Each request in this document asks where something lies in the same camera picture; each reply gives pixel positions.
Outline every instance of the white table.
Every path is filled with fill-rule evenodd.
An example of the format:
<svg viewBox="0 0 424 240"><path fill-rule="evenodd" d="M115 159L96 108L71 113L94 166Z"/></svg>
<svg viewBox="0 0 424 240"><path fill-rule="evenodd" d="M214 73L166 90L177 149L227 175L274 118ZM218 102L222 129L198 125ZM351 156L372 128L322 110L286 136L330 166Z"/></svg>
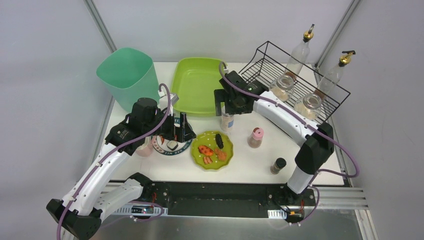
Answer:
<svg viewBox="0 0 424 240"><path fill-rule="evenodd" d="M241 70L245 63L228 63L230 71ZM159 83L165 83L170 89L176 62L155 62L154 68ZM316 86L314 73L304 67L300 76ZM127 112L115 102L106 128L106 135L111 127L121 122ZM207 130L221 130L219 117L188 117L194 132L200 134ZM252 149L247 138L255 127L264 129L262 145ZM229 134L234 144L234 156L230 163L217 170L206 171L194 163L191 148L174 156L159 154L155 150L149 157L140 157L136 153L125 162L113 175L112 180L125 180L135 172L140 172L153 181L166 182L213 182L213 183L286 183L292 175L296 163L294 157L300 147L287 135L261 115L236 115L234 126ZM279 174L273 175L270 166L277 158L284 158L287 166ZM340 172L339 162L334 153L322 168ZM313 182L316 185L343 185L343 178L331 173L321 173Z"/></svg>

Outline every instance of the metal wire shelf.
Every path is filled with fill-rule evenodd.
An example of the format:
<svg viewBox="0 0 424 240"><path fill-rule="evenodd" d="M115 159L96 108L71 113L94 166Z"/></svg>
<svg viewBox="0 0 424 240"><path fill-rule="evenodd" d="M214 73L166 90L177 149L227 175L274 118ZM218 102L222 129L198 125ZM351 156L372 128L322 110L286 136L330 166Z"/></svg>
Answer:
<svg viewBox="0 0 424 240"><path fill-rule="evenodd" d="M256 52L254 53L254 56L250 62L239 71L239 74L247 83L258 80L265 86L269 87L276 78L284 74L286 67L283 66L279 60L282 60L285 57L290 57L290 54L274 43L266 41L256 49ZM308 65L304 64L303 62L302 64L304 67L323 77L322 74L313 70ZM297 99L303 97L306 94L313 93L316 89L317 88L314 85L306 81L301 76L296 75L296 80L294 81L293 86L294 94L285 103L291 108L294 108ZM335 94L332 94L332 96L326 94L326 98L322 101L321 113L315 119L315 121L319 124L327 121L351 94L348 90L339 85L336 86L332 93Z"/></svg>

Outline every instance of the pink lid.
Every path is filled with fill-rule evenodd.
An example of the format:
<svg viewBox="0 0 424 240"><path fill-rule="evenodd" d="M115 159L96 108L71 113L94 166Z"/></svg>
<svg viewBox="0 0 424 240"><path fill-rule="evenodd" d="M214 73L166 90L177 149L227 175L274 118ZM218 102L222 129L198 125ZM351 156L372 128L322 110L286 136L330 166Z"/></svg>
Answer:
<svg viewBox="0 0 424 240"><path fill-rule="evenodd" d="M260 127L255 127L252 132L252 138L254 140L262 140L262 137L264 136L264 130Z"/></svg>

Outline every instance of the scalloped green plate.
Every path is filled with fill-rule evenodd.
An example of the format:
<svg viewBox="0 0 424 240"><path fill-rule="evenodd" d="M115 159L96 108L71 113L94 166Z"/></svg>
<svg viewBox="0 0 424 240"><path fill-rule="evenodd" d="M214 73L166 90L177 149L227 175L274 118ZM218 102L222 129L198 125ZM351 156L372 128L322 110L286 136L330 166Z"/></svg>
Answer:
<svg viewBox="0 0 424 240"><path fill-rule="evenodd" d="M216 134L220 134L222 137L222 142L224 143L224 148L222 151L226 152L226 159L225 161L220 161L218 160L217 155L214 154L210 157L212 159L212 163L205 164L203 157L206 156L199 152L198 147L205 145L212 150L215 150L215 148L218 147L217 143L215 142ZM193 157L194 162L206 170L218 170L228 165L233 155L233 143L227 135L220 131L205 131L201 134L198 134L196 139L191 143L191 156Z"/></svg>

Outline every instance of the green tray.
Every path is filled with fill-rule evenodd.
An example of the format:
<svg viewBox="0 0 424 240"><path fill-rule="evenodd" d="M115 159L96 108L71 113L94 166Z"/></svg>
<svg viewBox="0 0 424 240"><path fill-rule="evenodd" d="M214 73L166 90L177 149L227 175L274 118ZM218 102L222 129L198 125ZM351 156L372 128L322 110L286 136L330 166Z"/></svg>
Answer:
<svg viewBox="0 0 424 240"><path fill-rule="evenodd" d="M219 82L220 62L207 57L188 57L178 62L171 87L179 97L175 110L195 117L215 116L214 90L223 88Z"/></svg>
<svg viewBox="0 0 424 240"><path fill-rule="evenodd" d="M203 161L203 157L205 157L205 155L199 152L198 147L205 145L210 149L215 150L215 148L218 147L217 142L215 141L216 134L220 134L222 137L222 142L224 143L222 151L226 152L226 159L225 161L220 161L218 160L217 155L214 154L210 157L212 159L212 163L205 164ZM194 162L206 170L218 170L228 165L233 155L233 143L227 135L220 131L205 131L197 135L196 139L191 143L191 156L193 157Z"/></svg>

